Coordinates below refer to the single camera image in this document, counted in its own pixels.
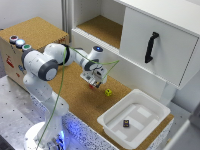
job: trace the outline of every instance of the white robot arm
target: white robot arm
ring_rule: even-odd
[[[46,81],[50,81],[56,76],[58,65],[63,65],[63,58],[65,57],[64,64],[66,66],[70,65],[73,61],[78,63],[83,68],[81,77],[98,88],[101,83],[103,84],[107,80],[107,70],[99,64],[99,62],[102,61],[103,49],[95,46],[91,53],[87,54],[82,49],[76,49],[75,51],[67,45],[52,43],[46,46],[44,53],[40,53],[33,49],[26,49],[26,45],[23,45],[22,47],[17,45],[17,47],[23,49],[21,60],[24,68],[27,70],[27,74],[23,79],[25,87],[31,94],[31,97],[39,100],[50,112],[46,113],[45,124],[34,138],[37,144],[42,137],[51,114],[53,113],[53,108],[58,96]],[[59,138],[63,130],[62,116],[68,112],[68,109],[69,105],[67,102],[59,97],[54,115],[42,138],[40,144],[41,150],[54,150],[55,148],[51,147],[55,147],[55,145],[57,145],[60,150],[66,149],[64,139]]]

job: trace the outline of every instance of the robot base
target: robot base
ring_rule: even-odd
[[[39,132],[39,130],[42,128],[43,125],[44,125],[44,122],[35,124],[26,132],[25,137],[24,137],[24,150],[36,150],[37,143],[35,142],[34,138],[36,137],[37,133]],[[37,150],[49,150],[49,148],[38,147]]]

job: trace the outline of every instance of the white wall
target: white wall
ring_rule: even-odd
[[[61,29],[61,0],[0,0],[1,29],[37,16]]]
[[[200,102],[200,71],[177,93],[173,102],[189,112],[194,111]]]

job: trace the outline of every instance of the open shelf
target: open shelf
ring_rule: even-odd
[[[123,26],[114,21],[100,15],[77,27],[117,49],[120,47]]]

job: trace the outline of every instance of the cabinet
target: cabinet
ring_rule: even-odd
[[[72,7],[72,45],[96,44],[108,51],[105,62],[123,60],[111,76],[128,87],[150,95],[147,84],[157,86],[155,91],[164,89],[164,83],[181,89],[200,69],[198,5],[183,0],[73,0]],[[159,37],[154,40],[153,60],[145,63],[153,32]],[[140,71],[127,67],[130,62]]]

